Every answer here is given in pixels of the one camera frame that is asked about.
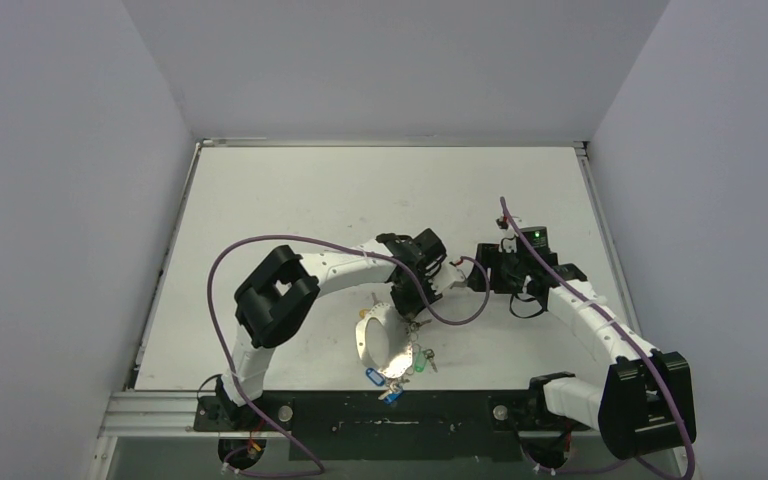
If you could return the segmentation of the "green key tag with key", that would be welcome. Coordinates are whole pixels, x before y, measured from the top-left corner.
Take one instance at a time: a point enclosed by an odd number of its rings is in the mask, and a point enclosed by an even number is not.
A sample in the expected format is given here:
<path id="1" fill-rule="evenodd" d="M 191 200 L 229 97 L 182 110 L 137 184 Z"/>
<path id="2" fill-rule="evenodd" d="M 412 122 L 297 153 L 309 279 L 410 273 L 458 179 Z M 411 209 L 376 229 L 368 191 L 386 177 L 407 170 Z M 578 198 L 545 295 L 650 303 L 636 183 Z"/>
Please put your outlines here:
<path id="1" fill-rule="evenodd" d="M 433 349 L 422 349 L 414 357 L 413 371 L 415 373 L 423 373 L 426 370 L 437 373 L 438 367 L 435 361 L 435 351 Z"/>

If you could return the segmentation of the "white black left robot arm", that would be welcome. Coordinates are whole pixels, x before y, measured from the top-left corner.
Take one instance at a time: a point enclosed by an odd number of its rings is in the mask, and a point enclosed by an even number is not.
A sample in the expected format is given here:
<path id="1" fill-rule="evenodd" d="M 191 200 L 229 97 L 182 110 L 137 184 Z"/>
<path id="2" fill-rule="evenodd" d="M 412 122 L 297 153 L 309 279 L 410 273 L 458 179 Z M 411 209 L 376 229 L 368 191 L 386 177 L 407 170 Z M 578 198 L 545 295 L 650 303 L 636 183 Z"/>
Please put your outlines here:
<path id="1" fill-rule="evenodd" d="M 431 229 L 415 237 L 382 233 L 354 247 L 318 241 L 320 249 L 314 253 L 291 248 L 291 242 L 302 242 L 302 237 L 272 239 L 277 247 L 233 294 L 235 343 L 221 343 L 228 368 L 217 385 L 223 399 L 218 413 L 237 431 L 256 422 L 256 399 L 264 392 L 275 349 L 299 332 L 318 299 L 354 287 L 385 285 L 390 298 L 374 303 L 374 313 L 406 323 L 428 312 L 445 291 L 466 279 Z"/>

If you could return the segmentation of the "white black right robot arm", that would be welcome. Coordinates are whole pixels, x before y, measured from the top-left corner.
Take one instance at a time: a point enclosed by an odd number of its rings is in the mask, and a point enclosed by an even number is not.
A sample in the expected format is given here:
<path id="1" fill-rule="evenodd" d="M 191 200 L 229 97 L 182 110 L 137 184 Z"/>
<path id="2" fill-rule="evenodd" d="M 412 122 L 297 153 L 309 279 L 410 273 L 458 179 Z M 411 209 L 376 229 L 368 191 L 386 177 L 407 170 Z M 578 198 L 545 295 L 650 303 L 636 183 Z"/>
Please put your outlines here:
<path id="1" fill-rule="evenodd" d="M 697 436 L 691 371 L 678 352 L 663 352 L 625 325 L 573 263 L 560 263 L 542 226 L 515 230 L 506 220 L 497 243 L 480 243 L 474 291 L 539 304 L 565 325 L 604 368 L 600 384 L 572 372 L 531 379 L 528 421 L 548 429 L 563 417 L 600 433 L 620 460 L 692 444 Z"/>

